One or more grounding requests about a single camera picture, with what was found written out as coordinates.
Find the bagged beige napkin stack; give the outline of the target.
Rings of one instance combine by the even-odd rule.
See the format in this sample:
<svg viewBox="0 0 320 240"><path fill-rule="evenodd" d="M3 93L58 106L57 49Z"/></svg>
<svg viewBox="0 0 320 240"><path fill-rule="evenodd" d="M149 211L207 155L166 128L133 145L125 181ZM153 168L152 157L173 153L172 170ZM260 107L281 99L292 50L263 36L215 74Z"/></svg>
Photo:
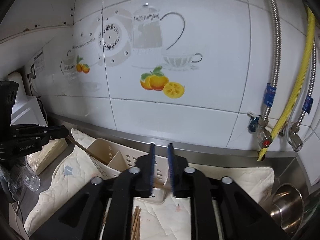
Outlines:
<svg viewBox="0 0 320 240"><path fill-rule="evenodd" d="M42 147L42 150L26 156L26 160L39 175L43 172L66 148L68 144L65 139L52 140Z"/></svg>

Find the grey gloved hand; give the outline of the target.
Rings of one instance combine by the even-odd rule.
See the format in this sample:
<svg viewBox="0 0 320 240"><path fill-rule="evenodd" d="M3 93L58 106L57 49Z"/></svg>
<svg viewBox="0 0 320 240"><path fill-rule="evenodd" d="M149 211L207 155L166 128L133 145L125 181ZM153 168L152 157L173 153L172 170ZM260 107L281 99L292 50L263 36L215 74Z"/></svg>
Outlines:
<svg viewBox="0 0 320 240"><path fill-rule="evenodd" d="M20 199L23 189L23 170L25 160L1 160L1 188L10 203Z"/></svg>

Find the white countertop appliance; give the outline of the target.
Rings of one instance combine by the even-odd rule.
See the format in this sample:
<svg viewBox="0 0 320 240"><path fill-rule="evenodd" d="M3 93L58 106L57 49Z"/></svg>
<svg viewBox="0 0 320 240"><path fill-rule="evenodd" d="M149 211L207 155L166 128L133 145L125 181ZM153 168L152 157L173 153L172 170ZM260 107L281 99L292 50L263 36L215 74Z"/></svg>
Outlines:
<svg viewBox="0 0 320 240"><path fill-rule="evenodd" d="M25 93L20 73L11 73L8 75L8 80L19 84L16 101L12 108L11 125L39 124L47 126L37 98L35 96L28 96Z"/></svg>

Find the beige plastic utensil holder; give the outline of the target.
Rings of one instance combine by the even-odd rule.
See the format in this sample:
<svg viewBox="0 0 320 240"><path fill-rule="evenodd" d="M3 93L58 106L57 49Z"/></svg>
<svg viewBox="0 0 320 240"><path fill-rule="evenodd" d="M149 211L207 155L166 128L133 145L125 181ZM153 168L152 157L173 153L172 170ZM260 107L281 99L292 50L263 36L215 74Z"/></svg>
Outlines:
<svg viewBox="0 0 320 240"><path fill-rule="evenodd" d="M103 179L111 179L120 175L121 172L135 166L136 160L146 155L146 152L135 150L133 148L117 144L105 139L96 139L88 150L95 156L107 162L107 165L91 158ZM169 180L169 165L166 157L155 156L154 180L165 183ZM167 196L166 190L153 188L152 196L144 198L144 201L161 204Z"/></svg>

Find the clear glass mug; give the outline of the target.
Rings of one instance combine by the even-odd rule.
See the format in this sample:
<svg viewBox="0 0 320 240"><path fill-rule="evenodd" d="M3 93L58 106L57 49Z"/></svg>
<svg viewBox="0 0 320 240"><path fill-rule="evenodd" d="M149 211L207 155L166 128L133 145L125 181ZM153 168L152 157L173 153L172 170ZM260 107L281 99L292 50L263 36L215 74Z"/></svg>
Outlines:
<svg viewBox="0 0 320 240"><path fill-rule="evenodd" d="M40 178L28 164L23 168L23 181L26 187L32 192L36 192L41 185Z"/></svg>

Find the steel angle valve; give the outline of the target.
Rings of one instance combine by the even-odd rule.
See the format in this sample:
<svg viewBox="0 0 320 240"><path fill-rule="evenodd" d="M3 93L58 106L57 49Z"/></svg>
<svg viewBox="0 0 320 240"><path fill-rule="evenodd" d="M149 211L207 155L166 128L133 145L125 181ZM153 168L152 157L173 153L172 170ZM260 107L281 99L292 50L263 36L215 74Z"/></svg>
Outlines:
<svg viewBox="0 0 320 240"><path fill-rule="evenodd" d="M299 127L293 124L289 128L289 144L291 145L294 152L299 152L303 148L303 141L298 135Z"/></svg>

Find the stainless steel pot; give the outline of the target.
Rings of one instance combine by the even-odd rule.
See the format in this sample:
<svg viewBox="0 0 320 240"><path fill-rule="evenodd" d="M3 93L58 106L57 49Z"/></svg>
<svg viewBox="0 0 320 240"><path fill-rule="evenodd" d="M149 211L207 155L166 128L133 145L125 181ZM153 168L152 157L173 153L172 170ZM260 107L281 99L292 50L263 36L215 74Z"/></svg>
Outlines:
<svg viewBox="0 0 320 240"><path fill-rule="evenodd" d="M270 211L274 221L293 238L304 216L304 202L300 191L290 184L283 184L271 197Z"/></svg>

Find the wall power socket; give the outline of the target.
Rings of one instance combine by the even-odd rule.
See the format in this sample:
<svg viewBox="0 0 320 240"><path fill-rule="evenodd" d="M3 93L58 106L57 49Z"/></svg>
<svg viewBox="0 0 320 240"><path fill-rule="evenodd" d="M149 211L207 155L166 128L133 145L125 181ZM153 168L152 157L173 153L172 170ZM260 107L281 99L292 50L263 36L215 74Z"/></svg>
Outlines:
<svg viewBox="0 0 320 240"><path fill-rule="evenodd" d="M27 77L28 77L29 80L36 79L36 72L35 72L35 66L34 66L34 64L32 64L32 65L30 66L30 72L29 72L29 74L27 75Z"/></svg>

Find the wall instruction label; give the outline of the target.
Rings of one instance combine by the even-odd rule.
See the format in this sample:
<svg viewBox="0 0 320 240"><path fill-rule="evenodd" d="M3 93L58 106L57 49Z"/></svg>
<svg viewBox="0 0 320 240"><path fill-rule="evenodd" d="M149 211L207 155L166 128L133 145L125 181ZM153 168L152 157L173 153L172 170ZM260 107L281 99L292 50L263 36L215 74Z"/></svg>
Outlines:
<svg viewBox="0 0 320 240"><path fill-rule="evenodd" d="M45 69L44 54L42 50L34 56L34 68L36 73L40 73Z"/></svg>

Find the red handled water valve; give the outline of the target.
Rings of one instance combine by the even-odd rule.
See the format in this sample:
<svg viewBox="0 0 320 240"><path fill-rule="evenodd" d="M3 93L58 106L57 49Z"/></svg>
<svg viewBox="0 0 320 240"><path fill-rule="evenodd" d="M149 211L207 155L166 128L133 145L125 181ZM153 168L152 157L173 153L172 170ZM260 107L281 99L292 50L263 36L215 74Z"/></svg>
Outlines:
<svg viewBox="0 0 320 240"><path fill-rule="evenodd" d="M251 118L248 125L249 132L256 135L260 148L268 148L273 141L270 131L266 129L268 122L252 112L248 112L247 115Z"/></svg>

